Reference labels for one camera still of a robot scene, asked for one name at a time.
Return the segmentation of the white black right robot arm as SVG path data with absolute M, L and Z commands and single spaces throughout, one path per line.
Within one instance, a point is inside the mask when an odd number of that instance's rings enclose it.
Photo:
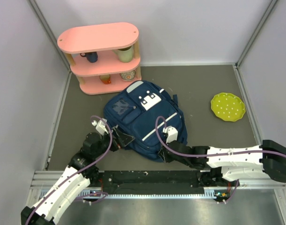
M 173 141 L 163 145 L 159 157 L 178 161 L 196 170 L 209 170 L 208 178 L 221 186 L 240 179 L 271 178 L 286 183 L 286 147 L 272 140 L 246 148 L 185 146 Z

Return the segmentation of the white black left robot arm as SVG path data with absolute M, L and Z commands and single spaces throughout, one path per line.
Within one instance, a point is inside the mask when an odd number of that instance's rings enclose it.
M 69 164 L 50 190 L 32 207 L 26 206 L 21 212 L 22 225 L 56 225 L 61 216 L 79 194 L 88 186 L 99 181 L 96 159 L 105 152 L 117 151 L 126 147 L 135 138 L 112 129 L 112 135 L 105 131 L 89 133 L 80 150 L 71 158 Z

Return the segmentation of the navy blue student backpack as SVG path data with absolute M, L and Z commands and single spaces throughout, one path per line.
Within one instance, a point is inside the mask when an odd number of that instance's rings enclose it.
M 187 129 L 183 111 L 178 107 L 177 95 L 148 81 L 136 81 L 113 97 L 103 109 L 108 125 L 134 137 L 125 149 L 161 162 L 158 155 L 160 140 L 165 140 L 164 125 L 178 131 L 177 141 L 187 144 Z

